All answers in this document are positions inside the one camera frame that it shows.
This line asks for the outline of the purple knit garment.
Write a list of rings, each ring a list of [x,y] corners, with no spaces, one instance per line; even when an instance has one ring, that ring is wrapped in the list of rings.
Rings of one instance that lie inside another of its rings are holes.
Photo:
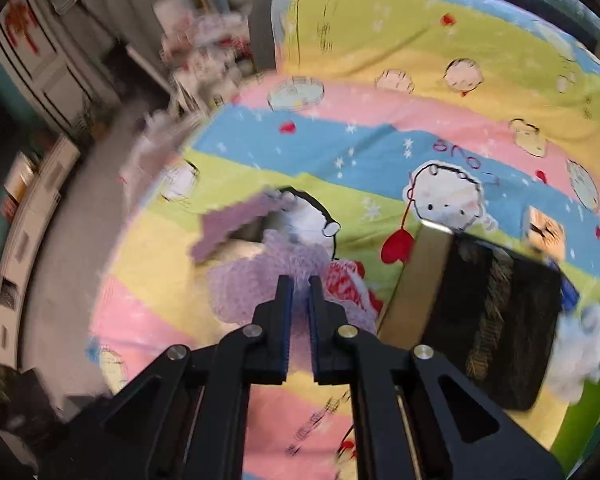
[[[208,266],[214,315],[241,323],[273,297],[278,278],[294,282],[294,330],[301,333],[309,278],[321,279],[325,297],[344,307],[353,324],[374,332],[376,318],[326,290],[326,271],[336,256],[341,224],[307,192],[292,186],[264,188],[245,200],[210,210],[200,219],[200,239],[190,248],[197,266]]]

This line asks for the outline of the red white knit sock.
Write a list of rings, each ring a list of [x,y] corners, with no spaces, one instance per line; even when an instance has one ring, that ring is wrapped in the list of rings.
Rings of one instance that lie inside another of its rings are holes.
[[[332,260],[326,271],[326,290],[338,300],[352,302],[373,318],[380,313],[384,303],[369,289],[364,281],[365,268],[362,262]]]

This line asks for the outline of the white blue plush toy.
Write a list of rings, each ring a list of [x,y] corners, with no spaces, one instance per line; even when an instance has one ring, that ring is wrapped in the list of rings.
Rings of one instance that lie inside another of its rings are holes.
[[[600,304],[590,304],[578,315],[558,316],[545,382],[550,391],[577,404],[586,382],[600,381]]]

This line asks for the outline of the colourful tissue pack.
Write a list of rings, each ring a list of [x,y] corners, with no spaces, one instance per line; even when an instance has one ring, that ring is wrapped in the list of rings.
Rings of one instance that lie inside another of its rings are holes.
[[[580,300],[580,292],[573,285],[568,276],[563,273],[560,278],[560,301],[562,302],[562,310],[565,312],[573,312],[577,309]]]

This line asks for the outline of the black and gold box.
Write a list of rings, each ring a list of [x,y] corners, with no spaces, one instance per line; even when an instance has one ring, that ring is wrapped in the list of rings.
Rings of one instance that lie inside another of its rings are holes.
[[[532,409],[562,310],[562,274],[426,221],[379,319],[386,344],[443,354],[501,408]]]

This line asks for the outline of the green storage box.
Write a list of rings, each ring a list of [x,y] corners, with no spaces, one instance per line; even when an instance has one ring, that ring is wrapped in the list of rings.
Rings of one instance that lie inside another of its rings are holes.
[[[600,442],[600,381],[586,382],[580,401],[567,403],[562,424],[550,445],[565,474],[571,474]]]

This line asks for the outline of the white cabinet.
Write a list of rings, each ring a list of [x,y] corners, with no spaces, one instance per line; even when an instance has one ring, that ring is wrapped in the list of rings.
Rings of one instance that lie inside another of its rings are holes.
[[[0,364],[19,366],[20,327],[27,288],[50,220],[60,201],[80,151],[68,136],[60,136],[20,191],[21,200],[10,226],[0,261]]]

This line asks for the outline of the colourful cartoon bed sheet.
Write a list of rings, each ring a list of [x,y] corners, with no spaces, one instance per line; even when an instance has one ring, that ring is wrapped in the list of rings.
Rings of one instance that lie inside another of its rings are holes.
[[[560,263],[600,304],[600,60],[500,0],[273,0],[277,70],[248,82],[132,214],[95,309],[91,356],[119,391],[171,344],[217,342],[190,248],[210,210],[292,186],[341,224],[336,256],[363,263],[388,306],[423,221],[530,254],[529,206],[566,230]],[[517,422],[548,450],[567,409],[543,389]]]

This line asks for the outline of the pile of clothes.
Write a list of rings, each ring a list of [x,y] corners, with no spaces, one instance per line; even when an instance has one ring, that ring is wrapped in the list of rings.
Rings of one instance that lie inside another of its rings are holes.
[[[242,80],[253,72],[248,21],[242,14],[204,13],[193,0],[158,0],[152,8],[162,28],[160,58],[169,76],[164,78],[133,47],[124,48],[135,70],[132,88],[150,106],[119,172],[129,216],[166,172],[166,199],[186,196],[198,170],[189,162],[182,169],[166,167],[193,128],[237,96]]]

